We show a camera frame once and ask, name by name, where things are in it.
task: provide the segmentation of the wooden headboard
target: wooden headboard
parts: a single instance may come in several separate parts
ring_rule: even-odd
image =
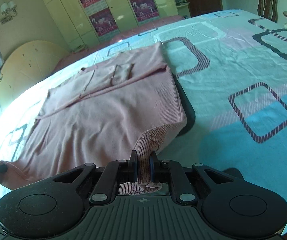
[[[30,41],[5,61],[0,74],[0,106],[4,111],[25,90],[51,75],[69,52],[48,41]]]

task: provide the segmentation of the lampshade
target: lampshade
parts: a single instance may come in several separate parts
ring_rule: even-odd
[[[3,13],[5,10],[7,10],[9,7],[8,7],[8,4],[5,2],[3,3],[1,6],[0,6],[0,10],[1,10],[1,13]]]
[[[13,7],[16,6],[16,3],[15,3],[14,1],[10,1],[10,2],[8,3],[8,6],[9,6],[9,8],[13,8]]]

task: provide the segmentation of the wooden chair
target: wooden chair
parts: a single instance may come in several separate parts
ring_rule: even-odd
[[[259,0],[258,15],[277,22],[277,0]]]

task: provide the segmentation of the crosshair marking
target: crosshair marking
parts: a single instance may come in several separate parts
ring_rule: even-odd
[[[146,198],[141,198],[141,199],[139,199],[139,201],[140,201],[141,203],[145,203],[145,202],[147,202],[148,200],[147,200]]]

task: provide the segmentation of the bed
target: bed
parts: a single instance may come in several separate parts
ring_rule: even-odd
[[[238,9],[140,33],[28,89],[0,118],[0,160],[18,158],[49,88],[82,67],[158,41],[196,115],[190,131],[173,140],[158,158],[182,166],[235,167],[245,180],[287,201],[287,30]],[[0,198],[8,191],[0,185]]]

